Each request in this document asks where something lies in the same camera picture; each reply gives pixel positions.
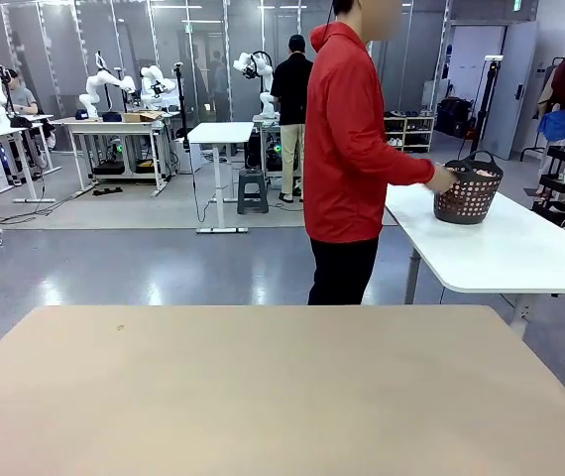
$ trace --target open door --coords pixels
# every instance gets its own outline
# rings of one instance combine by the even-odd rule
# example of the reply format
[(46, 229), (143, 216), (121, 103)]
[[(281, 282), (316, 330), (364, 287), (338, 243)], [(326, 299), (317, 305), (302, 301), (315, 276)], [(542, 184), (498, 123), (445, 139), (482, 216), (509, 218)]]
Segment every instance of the open door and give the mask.
[(537, 22), (508, 26), (503, 62), (479, 149), (509, 159), (538, 38)]

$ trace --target black hair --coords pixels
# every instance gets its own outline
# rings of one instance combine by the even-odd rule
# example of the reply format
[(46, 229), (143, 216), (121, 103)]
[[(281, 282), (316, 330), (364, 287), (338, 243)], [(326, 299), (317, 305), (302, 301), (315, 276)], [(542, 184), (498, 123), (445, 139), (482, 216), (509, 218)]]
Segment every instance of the black hair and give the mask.
[(306, 50), (306, 41), (303, 35), (292, 35), (289, 38), (289, 51), (292, 53), (304, 53)]
[(341, 13), (349, 13), (353, 9), (355, 0), (333, 0), (333, 13), (339, 15)]

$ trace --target khaki pants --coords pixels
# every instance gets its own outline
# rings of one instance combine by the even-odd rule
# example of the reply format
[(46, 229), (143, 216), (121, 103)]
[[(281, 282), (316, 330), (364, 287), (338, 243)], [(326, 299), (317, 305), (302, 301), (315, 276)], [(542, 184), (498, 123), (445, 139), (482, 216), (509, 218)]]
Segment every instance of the khaki pants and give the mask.
[(281, 126), (282, 145), (282, 193), (293, 193), (293, 159), (296, 147), (300, 158), (300, 183), (302, 183), (304, 169), (304, 124)]

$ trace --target hand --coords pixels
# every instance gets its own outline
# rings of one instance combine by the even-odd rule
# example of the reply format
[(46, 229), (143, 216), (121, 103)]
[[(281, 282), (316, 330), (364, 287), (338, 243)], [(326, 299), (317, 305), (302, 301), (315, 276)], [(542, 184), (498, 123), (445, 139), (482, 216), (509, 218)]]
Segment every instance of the hand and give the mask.
[(427, 186), (432, 191), (438, 193), (444, 193), (452, 188), (457, 182), (457, 177), (448, 171), (445, 167), (439, 166), (438, 164), (434, 166), (434, 176), (432, 180), (429, 181), (425, 186)]

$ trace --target man in black shirt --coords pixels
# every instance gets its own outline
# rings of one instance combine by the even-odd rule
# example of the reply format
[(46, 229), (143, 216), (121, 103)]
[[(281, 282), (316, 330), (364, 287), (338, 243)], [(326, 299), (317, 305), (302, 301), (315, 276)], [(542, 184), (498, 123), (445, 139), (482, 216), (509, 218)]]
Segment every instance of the man in black shirt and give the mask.
[(282, 192), (280, 200), (286, 203), (293, 203), (293, 159), (296, 148), (298, 148), (301, 171), (304, 163), (306, 90), (313, 67), (313, 63), (304, 57), (305, 48), (302, 35), (293, 35), (289, 39), (289, 58), (276, 68), (271, 91), (272, 96), (281, 104)]

